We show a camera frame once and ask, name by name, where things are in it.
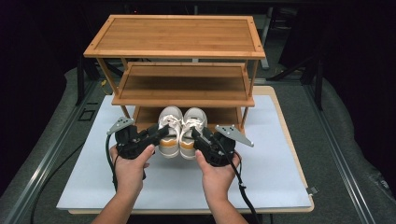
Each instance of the table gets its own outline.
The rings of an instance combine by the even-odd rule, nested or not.
[[[312,196],[298,161],[276,94],[271,87],[254,87],[257,105],[250,109],[246,135],[255,147],[237,143],[243,158],[242,179],[258,213],[310,212]],[[57,208],[72,214],[97,214],[114,195],[106,161],[106,131],[122,116],[111,96],[103,101],[70,175]],[[127,106],[129,111],[134,106]],[[110,145],[115,144],[114,137]],[[133,214],[209,214],[195,161],[166,159],[156,153],[146,170],[145,187]],[[249,213],[235,179],[229,199],[241,213]]]

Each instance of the finger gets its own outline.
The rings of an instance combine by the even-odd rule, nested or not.
[[[117,158],[118,155],[119,155],[119,152],[117,151],[116,146],[111,147],[110,148],[110,156],[111,156],[111,159],[113,160],[113,162]]]
[[[208,164],[207,164],[207,162],[205,160],[205,156],[204,156],[204,154],[202,154],[201,150],[195,150],[195,158],[196,158],[201,170],[204,171]]]
[[[235,153],[233,154],[233,165],[235,167],[238,167],[239,163],[241,163],[241,160],[241,155],[237,151],[235,151]]]
[[[136,160],[141,161],[142,165],[149,160],[149,158],[154,153],[155,147],[154,145],[149,145],[148,147],[143,150],[143,152],[136,158]]]

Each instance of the sneaker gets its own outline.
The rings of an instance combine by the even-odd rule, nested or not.
[[[183,128],[180,134],[180,154],[186,160],[195,159],[194,139],[192,138],[192,127],[202,133],[206,127],[207,119],[205,112],[197,107],[190,108],[183,118]]]
[[[161,139],[158,148],[165,158],[174,158],[179,152],[179,137],[181,130],[181,120],[183,114],[176,106],[168,106],[161,112],[158,118],[159,128],[169,124],[169,134]]]

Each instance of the bamboo shelf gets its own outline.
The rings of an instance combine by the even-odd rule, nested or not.
[[[202,108],[208,126],[235,124],[244,131],[257,65],[265,57],[249,16],[111,15],[84,52],[96,58],[114,92],[113,105],[135,105],[138,129],[158,122],[161,111]],[[116,84],[105,58],[120,58]],[[132,58],[227,59],[245,63],[128,63]],[[254,60],[249,79],[248,60]]]

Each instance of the black cable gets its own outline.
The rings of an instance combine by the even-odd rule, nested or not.
[[[119,185],[119,181],[117,180],[117,176],[116,176],[116,163],[114,162],[114,164],[113,164],[113,162],[112,162],[112,160],[111,160],[111,158],[110,158],[110,152],[108,151],[108,149],[109,149],[109,142],[110,142],[110,136],[111,136],[111,134],[109,134],[109,135],[107,136],[107,139],[106,139],[106,156],[107,156],[108,165],[109,165],[110,168],[111,168],[111,173],[113,174],[113,184],[114,184],[114,188],[115,188],[116,191],[117,191],[117,187],[118,187],[118,185]]]
[[[50,182],[50,180],[53,178],[53,176],[61,169],[61,167],[85,144],[85,140],[81,145],[79,145],[53,172],[52,174],[46,179],[44,182],[43,186],[41,186],[40,191],[38,192],[37,196],[35,196],[35,202],[32,207],[32,213],[30,215],[30,223],[34,224],[35,223],[35,209],[37,208],[38,200],[40,199],[40,195],[43,192],[44,188],[47,186],[47,184]]]
[[[248,196],[245,193],[245,188],[246,186],[244,186],[244,183],[242,181],[242,177],[241,174],[238,173],[238,170],[236,170],[235,165],[233,164],[233,161],[230,160],[230,158],[228,157],[228,153],[225,151],[224,147],[221,145],[221,143],[219,142],[218,139],[213,138],[215,140],[215,142],[220,146],[221,151],[224,153],[225,158],[227,159],[228,163],[230,163],[231,167],[233,167],[233,171],[235,172],[236,177],[238,178],[238,185],[239,185],[239,191],[241,191],[241,195],[242,198],[244,199],[245,203],[247,204],[248,208],[250,209],[251,214],[254,216],[254,218],[256,219],[256,223],[260,224],[259,218],[257,217],[257,213],[256,210],[254,209],[253,205],[251,204],[250,200],[248,199]],[[238,153],[236,153],[236,155],[239,157],[240,160],[240,165],[241,165],[241,172],[242,172],[242,160],[241,157],[239,156]]]

